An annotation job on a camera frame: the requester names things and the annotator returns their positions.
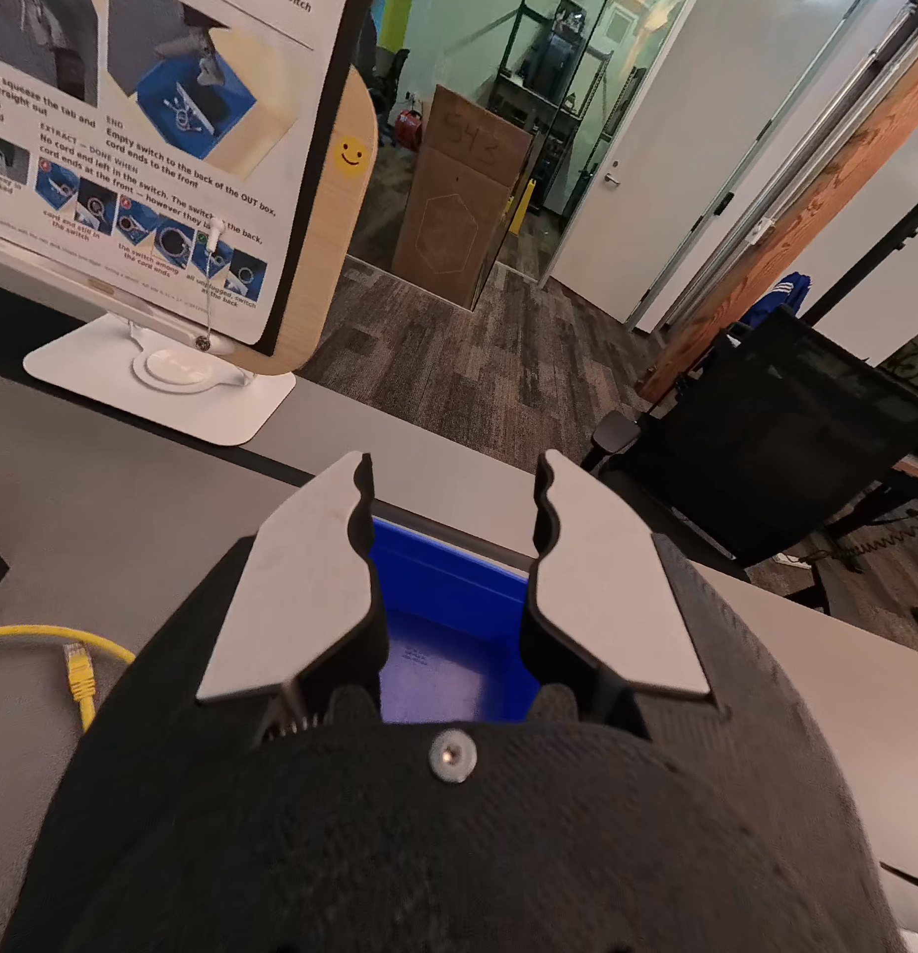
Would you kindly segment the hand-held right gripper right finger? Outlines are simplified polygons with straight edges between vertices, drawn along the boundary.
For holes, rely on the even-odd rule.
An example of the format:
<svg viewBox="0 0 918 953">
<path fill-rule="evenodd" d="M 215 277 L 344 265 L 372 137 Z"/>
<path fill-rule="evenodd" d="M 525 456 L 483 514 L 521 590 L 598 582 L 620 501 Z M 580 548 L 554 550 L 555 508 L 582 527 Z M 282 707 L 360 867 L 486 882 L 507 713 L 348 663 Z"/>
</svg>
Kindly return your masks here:
<svg viewBox="0 0 918 953">
<path fill-rule="evenodd" d="M 644 726 L 639 697 L 711 702 L 662 547 L 632 507 L 554 450 L 537 510 L 520 655 L 541 686 L 568 688 L 581 721 Z"/>
</svg>

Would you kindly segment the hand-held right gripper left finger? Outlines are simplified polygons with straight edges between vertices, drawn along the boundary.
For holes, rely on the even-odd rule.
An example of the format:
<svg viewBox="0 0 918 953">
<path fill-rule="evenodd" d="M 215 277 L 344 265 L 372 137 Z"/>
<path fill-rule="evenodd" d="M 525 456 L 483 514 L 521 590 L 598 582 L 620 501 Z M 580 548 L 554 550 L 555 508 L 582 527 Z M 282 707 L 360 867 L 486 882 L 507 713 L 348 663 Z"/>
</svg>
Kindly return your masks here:
<svg viewBox="0 0 918 953">
<path fill-rule="evenodd" d="M 205 666 L 196 700 L 265 698 L 281 732 L 381 723 L 390 639 L 378 570 L 369 453 L 353 451 L 266 518 Z"/>
</svg>

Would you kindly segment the blue plastic bin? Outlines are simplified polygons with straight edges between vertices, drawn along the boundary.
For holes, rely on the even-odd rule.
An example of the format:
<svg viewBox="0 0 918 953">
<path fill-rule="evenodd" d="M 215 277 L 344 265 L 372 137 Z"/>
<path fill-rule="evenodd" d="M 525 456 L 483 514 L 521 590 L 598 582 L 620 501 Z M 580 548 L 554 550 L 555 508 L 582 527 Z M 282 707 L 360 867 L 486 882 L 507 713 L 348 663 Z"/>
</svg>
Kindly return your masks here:
<svg viewBox="0 0 918 953">
<path fill-rule="evenodd" d="M 526 578 L 392 522 L 373 525 L 390 639 L 383 721 L 524 721 L 539 690 L 520 655 Z"/>
</svg>

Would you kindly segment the white book stand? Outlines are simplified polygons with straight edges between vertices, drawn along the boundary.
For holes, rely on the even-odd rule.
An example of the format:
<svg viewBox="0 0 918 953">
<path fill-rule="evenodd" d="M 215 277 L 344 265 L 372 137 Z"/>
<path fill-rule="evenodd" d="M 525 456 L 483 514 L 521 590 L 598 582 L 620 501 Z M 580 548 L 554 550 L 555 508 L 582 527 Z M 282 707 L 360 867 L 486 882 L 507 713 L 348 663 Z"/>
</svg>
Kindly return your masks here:
<svg viewBox="0 0 918 953">
<path fill-rule="evenodd" d="M 40 382 L 224 447 L 256 435 L 296 384 L 292 373 L 240 368 L 224 336 L 3 238 L 0 266 L 39 291 L 104 309 L 24 357 Z"/>
</svg>

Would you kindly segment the black mesh office chair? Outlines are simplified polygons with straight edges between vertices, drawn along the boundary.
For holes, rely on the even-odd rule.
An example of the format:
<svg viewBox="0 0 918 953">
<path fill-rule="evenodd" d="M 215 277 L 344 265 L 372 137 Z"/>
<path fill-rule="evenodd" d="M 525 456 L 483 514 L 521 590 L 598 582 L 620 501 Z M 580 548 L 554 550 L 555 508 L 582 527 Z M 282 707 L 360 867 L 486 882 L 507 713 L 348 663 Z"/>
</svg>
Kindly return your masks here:
<svg viewBox="0 0 918 953">
<path fill-rule="evenodd" d="M 655 417 L 607 414 L 581 462 L 690 560 L 747 581 L 918 450 L 918 389 L 782 306 L 710 349 Z"/>
</svg>

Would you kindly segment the blue jacket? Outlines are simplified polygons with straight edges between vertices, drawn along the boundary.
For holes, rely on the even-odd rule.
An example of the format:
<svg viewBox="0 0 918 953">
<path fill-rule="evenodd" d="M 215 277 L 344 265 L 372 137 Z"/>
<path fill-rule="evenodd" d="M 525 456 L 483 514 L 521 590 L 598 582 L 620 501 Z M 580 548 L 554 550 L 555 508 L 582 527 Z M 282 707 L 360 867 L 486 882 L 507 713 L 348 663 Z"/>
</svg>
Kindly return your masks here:
<svg viewBox="0 0 918 953">
<path fill-rule="evenodd" d="M 810 292 L 811 278 L 807 274 L 791 272 L 774 285 L 768 293 L 760 297 L 739 319 L 747 327 L 759 327 L 769 316 L 780 311 L 788 311 L 797 316 L 801 305 Z"/>
</svg>

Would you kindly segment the black flat mat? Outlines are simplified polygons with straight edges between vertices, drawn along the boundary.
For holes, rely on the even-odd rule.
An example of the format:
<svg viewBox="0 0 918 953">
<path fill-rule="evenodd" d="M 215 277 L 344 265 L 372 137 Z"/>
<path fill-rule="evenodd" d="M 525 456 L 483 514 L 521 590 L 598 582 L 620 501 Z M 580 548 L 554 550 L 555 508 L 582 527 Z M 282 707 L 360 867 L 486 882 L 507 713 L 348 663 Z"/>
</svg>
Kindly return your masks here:
<svg viewBox="0 0 918 953">
<path fill-rule="evenodd" d="M 23 360 L 31 351 L 61 339 L 83 325 L 84 323 L 76 317 L 0 288 L 0 377 L 293 487 L 301 487 L 313 479 L 312 474 L 289 464 L 266 458 L 241 447 L 216 446 L 199 438 L 181 434 L 130 412 L 120 411 L 94 399 L 84 398 L 55 385 L 36 380 L 24 370 Z"/>
</svg>

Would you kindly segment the tall cardboard box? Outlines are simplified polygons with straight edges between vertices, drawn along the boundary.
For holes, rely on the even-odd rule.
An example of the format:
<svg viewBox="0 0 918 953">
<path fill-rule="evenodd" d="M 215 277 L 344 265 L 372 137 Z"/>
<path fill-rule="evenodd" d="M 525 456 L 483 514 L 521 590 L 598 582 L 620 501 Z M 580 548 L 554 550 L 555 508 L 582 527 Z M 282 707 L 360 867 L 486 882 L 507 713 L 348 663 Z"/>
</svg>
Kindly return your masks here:
<svg viewBox="0 0 918 953">
<path fill-rule="evenodd" d="M 533 135 L 437 85 L 391 272 L 474 308 Z"/>
</svg>

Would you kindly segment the printed instruction sheet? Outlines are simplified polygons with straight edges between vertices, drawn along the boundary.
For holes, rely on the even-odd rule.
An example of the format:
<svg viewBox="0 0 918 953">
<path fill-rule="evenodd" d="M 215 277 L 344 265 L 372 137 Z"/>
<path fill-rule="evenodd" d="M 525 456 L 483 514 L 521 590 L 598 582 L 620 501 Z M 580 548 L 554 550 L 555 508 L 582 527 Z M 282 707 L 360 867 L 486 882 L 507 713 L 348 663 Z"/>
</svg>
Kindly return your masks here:
<svg viewBox="0 0 918 953">
<path fill-rule="evenodd" d="M 0 241 L 270 349 L 361 14 L 0 1 Z"/>
</svg>

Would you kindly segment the wooden beam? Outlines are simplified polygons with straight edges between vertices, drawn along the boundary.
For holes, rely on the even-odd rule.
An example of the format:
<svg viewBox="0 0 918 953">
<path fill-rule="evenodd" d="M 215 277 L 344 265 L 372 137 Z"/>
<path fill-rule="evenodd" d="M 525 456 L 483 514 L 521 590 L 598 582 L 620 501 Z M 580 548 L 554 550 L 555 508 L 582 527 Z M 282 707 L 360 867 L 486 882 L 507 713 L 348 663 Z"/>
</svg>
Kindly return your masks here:
<svg viewBox="0 0 918 953">
<path fill-rule="evenodd" d="M 728 324 L 780 278 L 910 138 L 918 127 L 918 58 L 838 149 L 757 245 L 724 274 L 636 385 L 659 401 Z"/>
</svg>

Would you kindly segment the white door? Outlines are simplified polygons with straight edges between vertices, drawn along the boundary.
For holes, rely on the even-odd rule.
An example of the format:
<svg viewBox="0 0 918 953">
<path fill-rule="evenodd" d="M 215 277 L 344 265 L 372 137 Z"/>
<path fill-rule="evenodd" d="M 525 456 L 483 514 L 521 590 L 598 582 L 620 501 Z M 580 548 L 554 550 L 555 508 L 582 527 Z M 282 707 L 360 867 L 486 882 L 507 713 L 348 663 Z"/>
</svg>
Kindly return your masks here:
<svg viewBox="0 0 918 953">
<path fill-rule="evenodd" d="M 627 322 L 850 2 L 685 2 L 550 276 Z"/>
</svg>

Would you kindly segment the black metal shelf rack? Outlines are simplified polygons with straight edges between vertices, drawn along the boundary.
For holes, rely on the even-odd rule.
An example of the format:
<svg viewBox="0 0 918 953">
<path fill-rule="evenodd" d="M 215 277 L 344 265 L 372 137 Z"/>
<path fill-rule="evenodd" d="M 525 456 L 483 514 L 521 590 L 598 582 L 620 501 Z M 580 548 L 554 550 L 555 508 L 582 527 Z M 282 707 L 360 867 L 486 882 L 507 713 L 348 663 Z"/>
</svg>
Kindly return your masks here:
<svg viewBox="0 0 918 953">
<path fill-rule="evenodd" d="M 612 2 L 520 2 L 487 98 L 487 109 L 532 136 L 528 209 L 539 212 L 570 159 L 593 96 L 614 57 L 595 38 Z"/>
</svg>

